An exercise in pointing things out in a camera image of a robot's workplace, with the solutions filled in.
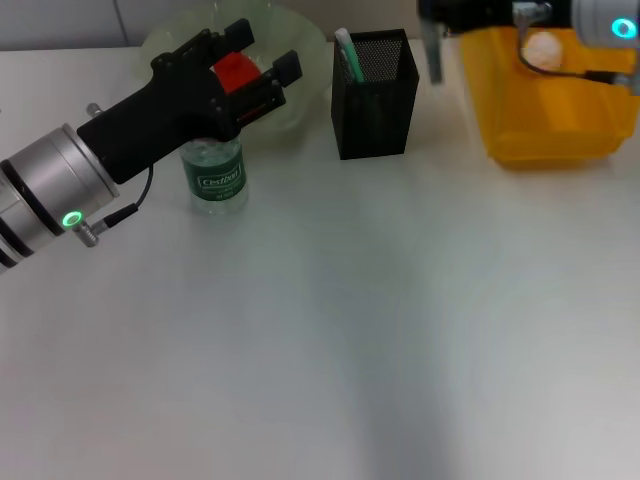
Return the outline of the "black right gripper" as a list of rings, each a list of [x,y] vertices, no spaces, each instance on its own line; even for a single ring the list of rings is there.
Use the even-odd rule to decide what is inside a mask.
[[[420,0],[418,14],[453,34],[514,25],[512,2],[503,0]]]

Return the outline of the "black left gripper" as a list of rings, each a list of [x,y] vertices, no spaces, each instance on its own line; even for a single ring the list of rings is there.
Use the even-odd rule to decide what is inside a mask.
[[[140,90],[77,129],[107,173],[123,184],[183,144],[198,138],[229,141],[286,103],[284,89],[302,77],[290,50],[272,67],[229,95],[211,67],[255,43],[240,18],[222,33],[205,29],[151,63],[152,78]]]

